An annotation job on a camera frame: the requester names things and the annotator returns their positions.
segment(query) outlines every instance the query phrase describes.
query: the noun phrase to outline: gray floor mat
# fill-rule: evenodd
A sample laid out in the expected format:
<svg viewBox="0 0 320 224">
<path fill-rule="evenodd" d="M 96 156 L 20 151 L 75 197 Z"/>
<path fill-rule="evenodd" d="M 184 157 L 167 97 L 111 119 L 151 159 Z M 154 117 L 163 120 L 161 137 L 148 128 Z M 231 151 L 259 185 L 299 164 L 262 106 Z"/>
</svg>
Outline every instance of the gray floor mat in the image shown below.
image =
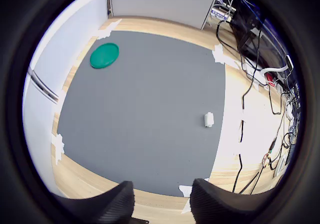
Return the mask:
<svg viewBox="0 0 320 224">
<path fill-rule="evenodd" d="M 109 67 L 94 69 L 101 44 L 119 46 Z M 225 66 L 212 51 L 181 40 L 113 31 L 97 40 L 68 90 L 58 133 L 65 154 L 92 172 L 134 188 L 183 197 L 179 185 L 210 176 L 225 101 Z M 214 125 L 204 126 L 213 112 Z"/>
</svg>

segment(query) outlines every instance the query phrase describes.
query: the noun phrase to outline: wooden floor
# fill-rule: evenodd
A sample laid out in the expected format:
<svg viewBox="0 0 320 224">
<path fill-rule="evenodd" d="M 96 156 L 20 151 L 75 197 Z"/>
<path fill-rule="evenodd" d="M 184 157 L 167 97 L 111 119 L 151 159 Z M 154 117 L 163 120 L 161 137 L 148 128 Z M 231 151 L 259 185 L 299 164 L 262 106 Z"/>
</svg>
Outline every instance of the wooden floor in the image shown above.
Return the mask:
<svg viewBox="0 0 320 224">
<path fill-rule="evenodd" d="M 213 22 L 212 27 L 206 25 L 204 30 L 198 30 L 163 20 L 117 17 L 110 18 L 100 29 L 105 29 L 111 22 L 115 22 L 120 18 L 122 18 L 122 20 L 115 30 L 145 32 L 173 37 L 211 50 L 214 50 L 215 45 L 219 44 L 215 33 L 215 22 Z M 228 24 L 223 23 L 219 32 L 222 40 L 234 47 L 236 46 L 235 38 Z M 65 81 L 63 87 L 64 92 L 68 91 L 76 70 L 96 39 L 97 37 L 92 37 L 77 58 Z M 234 60 L 240 60 L 240 56 L 234 51 L 230 53 L 224 48 L 223 53 Z M 246 77 L 241 67 L 236 69 L 225 65 L 225 70 L 225 109 L 219 146 L 216 159 L 212 161 L 214 165 L 209 182 L 222 189 L 232 191 L 236 175 L 240 168 L 238 153 L 241 153 L 243 168 L 235 189 L 235 192 L 238 193 L 260 169 L 262 158 L 264 154 L 268 152 L 275 138 L 282 115 L 272 114 L 269 94 L 263 87 L 259 87 L 258 90 L 255 88 L 251 89 L 245 97 L 245 110 L 243 112 L 241 102 L 242 95 L 249 88 L 251 81 Z M 280 95 L 274 88 L 271 89 L 271 99 L 274 110 L 279 112 L 281 103 Z M 284 103 L 282 103 L 282 108 L 282 112 L 284 112 Z M 59 117 L 60 114 L 56 113 L 52 128 L 54 135 L 57 135 Z M 243 141 L 240 144 L 240 124 L 242 119 L 245 119 L 245 124 Z M 289 121 L 286 119 L 282 122 L 276 145 L 270 155 L 271 159 L 277 156 L 281 148 L 283 125 L 286 126 L 285 132 L 287 132 Z M 54 145 L 52 145 L 51 155 L 56 184 L 60 191 L 68 198 L 82 199 L 94 197 L 117 185 L 117 183 L 85 169 L 64 154 L 62 154 L 61 161 L 56 165 Z M 276 178 L 273 178 L 273 176 L 274 171 L 271 171 L 269 167 L 265 168 L 253 194 L 265 192 L 273 188 L 280 178 L 280 176 Z M 249 194 L 254 183 L 255 182 L 253 182 L 243 194 Z M 188 198 L 170 197 L 140 190 L 135 190 L 134 194 L 135 207 L 133 217 L 135 218 L 148 220 L 151 224 L 195 223 L 190 212 L 181 214 Z"/>
</svg>

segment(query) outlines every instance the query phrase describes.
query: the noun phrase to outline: green frisbee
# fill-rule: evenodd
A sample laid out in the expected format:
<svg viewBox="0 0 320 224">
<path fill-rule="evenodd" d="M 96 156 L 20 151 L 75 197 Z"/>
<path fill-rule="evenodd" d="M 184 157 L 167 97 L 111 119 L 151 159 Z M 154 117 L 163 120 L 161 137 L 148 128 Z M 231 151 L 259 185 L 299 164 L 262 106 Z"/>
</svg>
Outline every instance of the green frisbee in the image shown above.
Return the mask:
<svg viewBox="0 0 320 224">
<path fill-rule="evenodd" d="M 111 65 L 119 56 L 119 47 L 115 43 L 105 43 L 99 46 L 90 57 L 93 68 L 105 68 Z"/>
</svg>

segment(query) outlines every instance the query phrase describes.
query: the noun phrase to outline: white plug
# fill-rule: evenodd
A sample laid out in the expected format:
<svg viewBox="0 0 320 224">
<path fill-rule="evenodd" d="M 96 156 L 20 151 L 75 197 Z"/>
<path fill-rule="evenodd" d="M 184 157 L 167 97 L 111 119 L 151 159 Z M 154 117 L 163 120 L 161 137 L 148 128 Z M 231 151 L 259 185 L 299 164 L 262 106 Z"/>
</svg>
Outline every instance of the white plug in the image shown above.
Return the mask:
<svg viewBox="0 0 320 224">
<path fill-rule="evenodd" d="M 204 116 L 204 125 L 208 128 L 212 127 L 212 125 L 215 123 L 214 121 L 214 114 L 212 112 L 208 112 Z"/>
</svg>

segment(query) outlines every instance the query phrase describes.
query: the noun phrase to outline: white wall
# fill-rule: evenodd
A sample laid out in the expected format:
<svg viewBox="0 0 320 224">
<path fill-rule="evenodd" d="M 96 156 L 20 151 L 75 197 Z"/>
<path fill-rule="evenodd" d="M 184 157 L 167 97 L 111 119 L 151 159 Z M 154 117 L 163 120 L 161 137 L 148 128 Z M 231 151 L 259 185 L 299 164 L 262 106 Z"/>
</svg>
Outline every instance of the white wall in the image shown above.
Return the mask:
<svg viewBox="0 0 320 224">
<path fill-rule="evenodd" d="M 41 39 L 30 67 L 55 94 L 62 89 L 81 50 L 107 20 L 106 1 L 75 0 Z"/>
<path fill-rule="evenodd" d="M 107 0 L 76 0 L 51 24 L 33 54 L 30 68 L 55 94 L 80 51 L 107 19 Z M 51 136 L 57 105 L 27 75 L 23 128 L 32 161 L 49 191 L 60 195 L 51 162 Z"/>
<path fill-rule="evenodd" d="M 50 192 L 59 195 L 51 164 L 51 133 L 55 108 L 56 104 L 43 95 L 33 81 L 30 81 L 23 115 L 26 143 L 42 181 Z"/>
<path fill-rule="evenodd" d="M 114 16 L 167 19 L 202 28 L 213 0 L 111 0 Z"/>
</svg>

